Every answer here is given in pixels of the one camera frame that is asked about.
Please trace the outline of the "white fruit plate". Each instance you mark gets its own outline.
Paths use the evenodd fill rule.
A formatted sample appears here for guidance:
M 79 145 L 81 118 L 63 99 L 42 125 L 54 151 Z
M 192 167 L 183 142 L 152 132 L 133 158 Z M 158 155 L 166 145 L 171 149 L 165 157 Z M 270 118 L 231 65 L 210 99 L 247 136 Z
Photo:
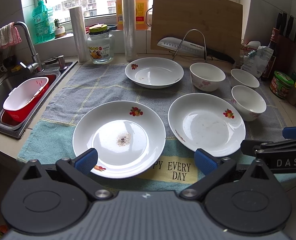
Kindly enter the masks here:
M 193 152 L 201 148 L 214 157 L 237 152 L 246 136 L 238 111 L 227 101 L 206 93 L 177 98 L 168 110 L 168 123 L 185 147 Z
M 129 63 L 126 76 L 135 84 L 150 89 L 163 89 L 179 82 L 184 76 L 183 67 L 161 57 L 146 57 Z

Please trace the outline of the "white plate with pepper stain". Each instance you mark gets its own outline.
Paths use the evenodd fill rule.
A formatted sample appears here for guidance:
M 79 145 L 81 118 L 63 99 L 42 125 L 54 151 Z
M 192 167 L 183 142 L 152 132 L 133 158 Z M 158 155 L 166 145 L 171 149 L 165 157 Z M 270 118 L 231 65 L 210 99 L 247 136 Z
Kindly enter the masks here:
M 159 165 L 165 142 L 159 115 L 132 101 L 93 108 L 77 124 L 72 140 L 75 155 L 96 149 L 98 161 L 91 172 L 108 179 L 131 178 Z

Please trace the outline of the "large white floral bowl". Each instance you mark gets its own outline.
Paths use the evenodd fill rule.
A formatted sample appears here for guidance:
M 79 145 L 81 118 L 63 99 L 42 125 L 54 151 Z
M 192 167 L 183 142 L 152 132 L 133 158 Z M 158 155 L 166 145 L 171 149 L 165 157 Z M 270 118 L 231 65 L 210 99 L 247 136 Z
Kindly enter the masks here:
M 204 92 L 213 92 L 225 80 L 225 73 L 209 63 L 194 63 L 190 66 L 192 84 Z

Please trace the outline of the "steel kitchen faucet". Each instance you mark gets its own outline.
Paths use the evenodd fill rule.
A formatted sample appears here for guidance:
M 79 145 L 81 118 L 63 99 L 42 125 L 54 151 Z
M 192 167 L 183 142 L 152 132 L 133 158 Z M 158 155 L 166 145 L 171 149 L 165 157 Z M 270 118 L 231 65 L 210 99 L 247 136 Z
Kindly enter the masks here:
M 40 56 L 37 53 L 37 51 L 34 47 L 34 44 L 32 42 L 28 26 L 24 22 L 15 22 L 13 24 L 13 26 L 14 27 L 21 27 L 23 29 L 26 41 L 28 43 L 28 47 L 31 52 L 31 58 L 32 58 L 32 63 L 29 65 L 26 65 L 23 62 L 20 62 L 19 64 L 31 73 L 33 73 L 33 72 L 39 73 L 39 72 L 44 71 L 44 67 L 42 66 Z

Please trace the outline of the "grey blue checkered towel mat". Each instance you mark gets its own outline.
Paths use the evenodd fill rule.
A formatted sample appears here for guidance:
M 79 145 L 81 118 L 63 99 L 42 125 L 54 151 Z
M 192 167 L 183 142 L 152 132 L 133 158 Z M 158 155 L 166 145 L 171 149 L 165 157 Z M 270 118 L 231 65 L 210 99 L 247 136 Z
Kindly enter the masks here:
M 99 184 L 115 190 L 127 191 L 177 191 L 198 182 L 203 173 L 194 163 L 194 152 L 185 147 L 173 134 L 168 123 L 171 104 L 183 95 L 199 93 L 192 84 L 190 70 L 184 70 L 183 78 L 176 84 L 163 89 L 138 86 L 125 74 L 126 66 L 83 66 L 67 85 L 48 104 L 41 120 L 34 126 L 18 159 L 27 162 L 36 159 L 42 164 L 54 164 L 62 158 L 74 158 L 73 133 L 81 118 L 104 103 L 132 101 L 141 103 L 159 115 L 166 130 L 166 142 L 160 164 L 154 165 L 137 176 L 124 179 L 108 179 L 91 172 Z M 213 93 L 232 106 L 231 85 L 224 80 Z M 277 108 L 266 97 L 267 109 L 256 120 L 245 124 L 245 139 L 278 142 L 283 139 L 285 126 Z M 244 155 L 240 148 L 228 155 L 238 163 L 250 164 L 251 156 Z

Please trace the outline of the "white plastic food bag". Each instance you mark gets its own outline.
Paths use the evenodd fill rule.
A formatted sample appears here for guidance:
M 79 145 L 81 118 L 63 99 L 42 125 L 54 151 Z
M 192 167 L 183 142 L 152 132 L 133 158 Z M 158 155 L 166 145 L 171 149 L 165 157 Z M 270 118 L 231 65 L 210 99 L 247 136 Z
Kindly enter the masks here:
M 267 46 L 262 46 L 259 41 L 250 41 L 245 49 L 251 50 L 247 51 L 247 55 L 244 55 L 241 69 L 256 78 L 260 78 L 271 56 L 269 54 L 270 49 Z

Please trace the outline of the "red wash basin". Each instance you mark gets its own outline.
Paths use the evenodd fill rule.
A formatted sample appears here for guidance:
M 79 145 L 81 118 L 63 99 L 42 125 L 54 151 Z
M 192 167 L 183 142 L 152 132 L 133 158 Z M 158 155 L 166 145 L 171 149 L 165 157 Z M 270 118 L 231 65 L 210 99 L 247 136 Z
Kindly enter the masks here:
M 49 83 L 45 86 L 44 89 L 34 98 L 32 101 L 28 103 L 25 107 L 17 111 L 5 111 L 4 109 L 0 112 L 0 124 L 2 126 L 18 126 L 22 124 L 25 120 L 27 120 L 28 115 L 32 112 L 37 103 L 40 102 L 42 96 L 44 96 L 45 92 L 50 88 L 52 83 L 55 81 L 57 76 L 55 74 L 48 74 L 44 76 L 37 77 L 47 77 L 49 79 Z

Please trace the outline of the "white colander basket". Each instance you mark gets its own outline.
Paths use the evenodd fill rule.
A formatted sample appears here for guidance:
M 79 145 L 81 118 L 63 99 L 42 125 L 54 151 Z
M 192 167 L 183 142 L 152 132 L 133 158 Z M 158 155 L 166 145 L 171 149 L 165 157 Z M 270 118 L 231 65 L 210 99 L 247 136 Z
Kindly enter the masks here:
M 28 105 L 49 83 L 47 77 L 34 77 L 14 88 L 3 103 L 5 111 L 17 111 Z

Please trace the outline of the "black knife block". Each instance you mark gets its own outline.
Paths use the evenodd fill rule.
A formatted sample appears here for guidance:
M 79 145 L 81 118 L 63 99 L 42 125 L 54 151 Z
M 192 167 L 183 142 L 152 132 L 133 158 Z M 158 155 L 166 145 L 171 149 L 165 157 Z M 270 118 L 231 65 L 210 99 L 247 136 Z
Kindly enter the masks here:
M 277 36 L 275 70 L 288 73 L 296 52 L 296 29 L 294 37 L 290 37 L 294 27 L 294 17 L 288 17 L 286 12 L 280 12 L 276 27 L 279 30 L 279 34 Z

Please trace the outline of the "dark soy sauce bottle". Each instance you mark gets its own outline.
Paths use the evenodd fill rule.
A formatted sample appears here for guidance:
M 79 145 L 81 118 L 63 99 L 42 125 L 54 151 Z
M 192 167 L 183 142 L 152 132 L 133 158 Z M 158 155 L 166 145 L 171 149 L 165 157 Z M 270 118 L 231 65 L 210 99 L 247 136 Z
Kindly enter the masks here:
M 273 28 L 271 37 L 270 37 L 270 42 L 268 44 L 269 54 L 271 55 L 269 58 L 269 61 L 267 63 L 267 66 L 264 70 L 264 72 L 261 75 L 261 80 L 262 81 L 267 81 L 269 78 L 269 75 L 271 73 L 271 70 L 273 68 L 275 59 L 276 59 L 276 54 L 277 54 L 277 38 L 279 36 L 279 29 Z

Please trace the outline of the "steel soap dispenser pump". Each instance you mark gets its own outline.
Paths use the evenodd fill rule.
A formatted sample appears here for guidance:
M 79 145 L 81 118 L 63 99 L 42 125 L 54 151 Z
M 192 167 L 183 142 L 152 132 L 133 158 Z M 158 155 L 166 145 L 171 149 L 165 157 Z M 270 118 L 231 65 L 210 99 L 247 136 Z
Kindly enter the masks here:
M 67 69 L 66 62 L 63 55 L 57 57 L 57 61 L 60 67 L 60 72 L 64 72 Z

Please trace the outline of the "green dish soap bottle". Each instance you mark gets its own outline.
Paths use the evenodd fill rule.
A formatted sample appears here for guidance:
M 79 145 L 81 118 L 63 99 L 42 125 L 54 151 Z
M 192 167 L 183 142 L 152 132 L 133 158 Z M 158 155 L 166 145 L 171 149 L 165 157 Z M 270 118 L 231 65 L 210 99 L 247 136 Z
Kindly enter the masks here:
M 42 43 L 55 38 L 55 23 L 53 8 L 47 7 L 44 0 L 37 0 L 38 5 L 32 11 L 32 20 L 36 34 L 36 43 Z

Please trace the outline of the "pink white dish cloth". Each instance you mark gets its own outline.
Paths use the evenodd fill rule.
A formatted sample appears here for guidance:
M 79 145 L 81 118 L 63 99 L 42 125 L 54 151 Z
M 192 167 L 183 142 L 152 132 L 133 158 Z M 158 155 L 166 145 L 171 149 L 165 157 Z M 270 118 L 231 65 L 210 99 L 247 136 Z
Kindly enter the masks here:
M 14 22 L 0 28 L 0 49 L 15 46 L 21 42 L 21 36 Z

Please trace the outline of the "short plastic bag roll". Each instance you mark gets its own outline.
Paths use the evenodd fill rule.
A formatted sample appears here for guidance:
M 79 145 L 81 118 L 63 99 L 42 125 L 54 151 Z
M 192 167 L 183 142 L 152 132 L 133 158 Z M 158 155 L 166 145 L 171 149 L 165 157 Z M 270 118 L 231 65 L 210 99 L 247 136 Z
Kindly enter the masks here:
M 73 7 L 69 9 L 69 12 L 79 62 L 84 63 L 90 60 L 91 57 L 87 47 L 85 19 L 83 17 L 82 7 Z

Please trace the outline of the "orange cooking oil jug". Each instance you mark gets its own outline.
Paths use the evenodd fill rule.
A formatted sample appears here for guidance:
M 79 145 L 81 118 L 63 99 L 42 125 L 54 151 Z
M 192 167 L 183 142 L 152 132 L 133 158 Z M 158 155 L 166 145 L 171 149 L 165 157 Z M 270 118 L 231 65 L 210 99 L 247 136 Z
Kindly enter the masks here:
M 117 29 L 123 30 L 123 9 L 122 0 L 115 0 L 116 15 L 117 15 Z M 148 10 L 148 0 L 136 0 L 136 29 L 147 30 L 146 12 Z

